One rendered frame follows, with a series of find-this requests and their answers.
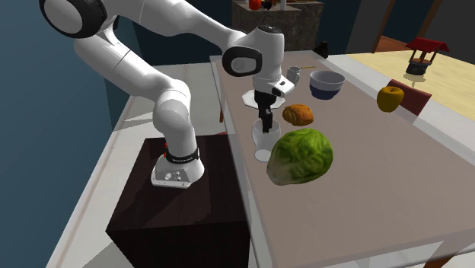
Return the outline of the white octagonal plate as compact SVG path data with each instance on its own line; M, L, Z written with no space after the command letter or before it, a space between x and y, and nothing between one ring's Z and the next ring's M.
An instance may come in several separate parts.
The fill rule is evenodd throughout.
M254 109L257 109L258 108L258 104L257 102L254 100L254 92L255 90L249 90L247 91L245 94L243 94L241 97L242 97L242 100L244 102L244 104L246 106L249 106L249 107L252 107ZM285 103L285 99L284 98L281 98L281 97L277 97L276 98L276 101L270 106L270 108L273 110L273 109L277 109L279 107L281 107L283 104Z

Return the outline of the brown bread roll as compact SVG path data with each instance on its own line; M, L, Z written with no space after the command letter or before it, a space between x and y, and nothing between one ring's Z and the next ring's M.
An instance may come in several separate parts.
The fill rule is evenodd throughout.
M314 122L313 111L305 104L292 104L285 107L282 117L293 126L306 126Z

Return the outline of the grey mug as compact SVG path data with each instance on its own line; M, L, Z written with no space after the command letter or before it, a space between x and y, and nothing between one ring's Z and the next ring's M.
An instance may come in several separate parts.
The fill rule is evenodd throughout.
M300 79L301 68L298 66L290 66L287 68L286 78L292 82L294 85L297 85Z

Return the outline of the white glass cup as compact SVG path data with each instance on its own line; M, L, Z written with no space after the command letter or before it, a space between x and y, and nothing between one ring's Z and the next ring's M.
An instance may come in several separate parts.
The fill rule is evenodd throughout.
M270 158L273 146L281 137L281 128L277 121L273 120L269 132L263 131L262 120L256 120L252 128L252 138L255 144L255 159L267 162Z

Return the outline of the white and blue bowl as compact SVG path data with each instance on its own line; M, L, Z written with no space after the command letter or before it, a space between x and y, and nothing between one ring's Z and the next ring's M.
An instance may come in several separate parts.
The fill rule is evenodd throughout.
M346 78L340 73L319 70L310 74L311 95L320 100L330 100L339 93Z

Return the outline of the green lettuce head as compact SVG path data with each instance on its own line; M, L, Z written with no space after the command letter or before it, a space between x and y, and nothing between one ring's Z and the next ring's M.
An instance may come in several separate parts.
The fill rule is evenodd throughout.
M273 146L266 172L278 186L308 183L323 176L333 163L333 148L316 129L287 132Z

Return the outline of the small black object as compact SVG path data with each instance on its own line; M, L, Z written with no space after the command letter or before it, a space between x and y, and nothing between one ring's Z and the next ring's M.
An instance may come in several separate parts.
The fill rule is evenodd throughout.
M327 41L320 41L313 49L313 51L324 59L329 56L329 44Z

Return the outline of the dark stone cabinet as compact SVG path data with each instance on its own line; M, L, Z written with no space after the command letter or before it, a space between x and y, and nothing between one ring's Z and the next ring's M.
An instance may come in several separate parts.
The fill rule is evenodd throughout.
M285 35L285 51L313 50L323 9L323 2L293 2L285 10L276 4L269 10L252 11L246 2L233 1L232 27L250 33L259 25L269 25Z

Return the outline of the yellow apple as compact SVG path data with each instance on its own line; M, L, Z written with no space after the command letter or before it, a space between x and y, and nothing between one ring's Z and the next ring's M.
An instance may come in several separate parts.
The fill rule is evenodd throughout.
M391 86L384 87L378 92L376 98L378 108L385 113L391 113L399 107L403 97L402 89Z

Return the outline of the brown table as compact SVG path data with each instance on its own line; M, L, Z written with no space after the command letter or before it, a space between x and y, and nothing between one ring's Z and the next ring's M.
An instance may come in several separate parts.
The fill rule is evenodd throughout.
M421 114L378 109L389 79L354 59L288 52L301 69L287 104L306 104L333 146L329 171L310 183L277 186L255 159L255 109L235 78L211 58L258 268L399 268L475 250L475 122L434 101ZM311 95L310 74L346 78L330 100Z

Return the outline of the dark robot stand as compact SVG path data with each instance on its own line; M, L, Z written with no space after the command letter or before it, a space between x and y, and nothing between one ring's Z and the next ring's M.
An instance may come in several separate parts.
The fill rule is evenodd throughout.
M197 137L204 175L187 189L156 187L163 138L146 139L106 233L134 268L247 268L250 232L225 134Z

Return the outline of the red roofed toy well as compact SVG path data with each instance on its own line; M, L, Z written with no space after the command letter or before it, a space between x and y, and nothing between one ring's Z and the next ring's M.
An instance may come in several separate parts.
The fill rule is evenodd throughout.
M449 52L447 43L422 37L416 37L405 47L413 51L406 69L409 75L424 75L439 51Z

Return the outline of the pale yellow table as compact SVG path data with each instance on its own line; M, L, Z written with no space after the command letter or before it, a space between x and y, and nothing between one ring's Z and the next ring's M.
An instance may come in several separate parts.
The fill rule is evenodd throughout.
M430 93L432 100L475 121L475 65L442 54L424 75L406 73L411 50L356 53L356 61L412 88Z

